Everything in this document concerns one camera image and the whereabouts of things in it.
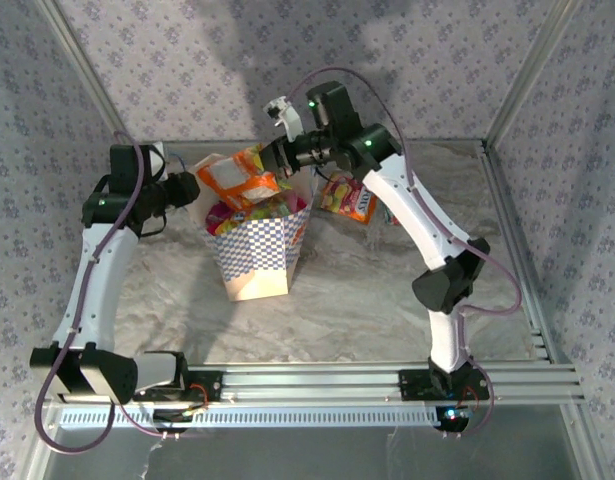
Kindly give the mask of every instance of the white fabric surface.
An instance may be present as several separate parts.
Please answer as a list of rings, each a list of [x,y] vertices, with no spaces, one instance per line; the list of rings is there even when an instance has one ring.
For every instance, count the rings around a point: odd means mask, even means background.
[[[479,160],[466,152],[414,144],[416,171],[440,205],[472,236],[482,235],[509,265]],[[254,361],[423,361],[431,337],[411,282],[425,270],[404,229],[369,226],[314,210],[289,295],[231,303],[220,272],[182,210],[163,234],[139,243],[117,315],[116,351],[182,350],[190,363]],[[485,266],[471,297],[511,304],[511,286]],[[480,359],[528,359],[523,312],[471,316]]]

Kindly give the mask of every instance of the snack bag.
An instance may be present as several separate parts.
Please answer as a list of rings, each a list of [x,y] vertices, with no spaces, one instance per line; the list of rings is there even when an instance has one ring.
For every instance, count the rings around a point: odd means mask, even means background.
[[[212,235],[216,235],[216,229],[220,226],[220,224],[222,224],[233,214],[234,211],[221,200],[216,205],[211,207],[211,210],[209,210],[209,213],[207,214],[207,218],[205,218],[207,231]]]
[[[299,198],[295,192],[281,193],[247,210],[233,213],[228,219],[215,228],[213,235],[222,235],[223,233],[230,232],[242,223],[251,220],[288,217],[289,215],[299,212],[306,206],[307,204],[305,201]]]
[[[376,201],[376,196],[351,175],[334,172],[323,189],[320,208],[367,225],[376,209]]]
[[[189,171],[196,174],[207,160],[191,166]],[[196,179],[200,195],[185,208],[216,261],[229,300],[288,294],[318,189],[315,170],[303,168],[287,179],[291,190],[283,191],[282,198],[295,213],[282,218],[245,221],[221,235],[212,235],[207,229],[208,217],[216,220],[225,213],[221,206],[209,215],[220,198],[198,175]]]
[[[399,226],[400,222],[398,221],[396,216],[392,213],[392,211],[389,210],[389,207],[387,207],[387,205],[383,205],[383,207],[385,207],[385,210],[384,210],[384,213],[385,213],[385,223],[387,225]]]
[[[245,210],[254,204],[291,188],[266,172],[260,159],[262,144],[246,148],[231,157],[210,155],[196,175],[232,210]]]

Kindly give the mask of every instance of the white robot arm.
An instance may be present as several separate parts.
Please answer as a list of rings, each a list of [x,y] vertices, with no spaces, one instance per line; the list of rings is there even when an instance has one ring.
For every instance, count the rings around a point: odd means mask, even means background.
[[[283,124],[287,135],[271,142],[261,152],[263,165],[279,175],[291,175],[303,166],[335,162],[380,198],[396,215],[418,246],[428,267],[413,282],[416,297],[429,310],[432,331],[430,373],[441,395],[455,391],[452,379],[468,365],[467,350],[461,345],[456,306],[471,293],[482,262],[447,238],[411,194],[400,146],[382,127],[364,128],[351,107],[347,92],[337,82],[329,82],[308,93],[317,129],[304,133],[296,111],[281,97],[267,105],[267,113]],[[198,196],[198,184],[188,173],[167,176],[162,146],[141,146],[149,159],[150,172],[143,184],[126,225],[117,230],[100,254],[86,289],[80,324],[65,361],[51,382],[50,392],[65,402],[108,398],[113,403],[129,402],[136,392],[161,386],[166,398],[180,398],[188,385],[183,378],[186,362],[180,352],[150,352],[136,359],[114,352],[114,323],[120,288],[142,232],[143,223],[152,216],[166,217],[165,207],[183,206]],[[112,228],[118,212],[127,204],[132,184],[135,155],[131,147],[112,147],[112,172],[104,180],[109,193],[102,193],[103,181],[83,206],[83,249],[76,282],[63,320],[48,348],[36,348],[30,364],[47,374],[72,333],[83,275],[100,240]],[[483,252],[489,246],[469,236],[442,211],[432,196],[417,181],[415,185],[426,206],[451,232],[453,238],[469,242]]]
[[[441,390],[454,390],[452,376],[468,365],[467,346],[461,342],[458,307],[471,294],[473,281],[482,268],[482,260],[465,251],[453,240],[469,243],[483,253],[489,245],[483,239],[470,240],[436,203],[414,175],[419,195],[412,195],[406,162],[400,145],[382,125],[363,127],[346,89],[328,82],[307,93],[317,129],[304,133],[296,121],[296,112],[284,97],[265,108],[276,125],[283,124],[287,135],[262,152],[263,165],[277,174],[291,175],[308,165],[336,163],[354,175],[398,218],[418,247],[427,268],[414,281],[414,293],[429,310],[432,332],[430,369]],[[441,232],[431,213],[450,233]]]

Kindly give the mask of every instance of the checkered paper bag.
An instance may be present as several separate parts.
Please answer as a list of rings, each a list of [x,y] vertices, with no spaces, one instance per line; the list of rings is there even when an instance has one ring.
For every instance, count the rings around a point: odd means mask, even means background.
[[[303,210],[288,217],[244,222],[215,237],[207,232],[205,218],[219,198],[198,176],[196,180],[201,193],[188,211],[200,226],[205,244],[212,250],[229,299],[250,300],[289,293],[318,186],[314,170],[303,169],[289,179],[307,204]]]

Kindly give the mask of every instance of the candy package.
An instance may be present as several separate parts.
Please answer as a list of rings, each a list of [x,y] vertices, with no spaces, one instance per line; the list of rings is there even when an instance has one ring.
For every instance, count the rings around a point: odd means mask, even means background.
[[[376,209],[376,196],[351,175],[334,172],[323,189],[320,208],[369,223]]]
[[[228,220],[234,214],[234,211],[222,200],[216,205],[211,207],[207,218],[205,219],[205,225],[207,225],[207,231],[212,235],[216,235],[216,229],[225,220]]]
[[[217,225],[211,224],[210,226],[211,221],[220,218],[220,215],[216,215],[217,212],[224,213],[224,211],[220,211],[219,206],[220,203],[215,205],[207,215],[207,231],[212,235],[222,235],[230,232],[244,222],[251,220],[288,217],[289,215],[304,209],[307,204],[304,200],[298,197],[296,192],[289,190],[268,198],[267,200],[263,200],[248,209],[238,212],[232,211],[231,215],[225,218],[222,222]]]
[[[387,225],[399,226],[400,222],[398,221],[396,216],[392,213],[392,211],[389,210],[389,207],[387,207],[387,205],[383,205],[383,208],[384,208],[384,215],[385,215],[385,223]]]
[[[232,210],[244,210],[291,188],[273,173],[266,172],[260,159],[262,145],[246,148],[231,157],[210,155],[196,172]]]

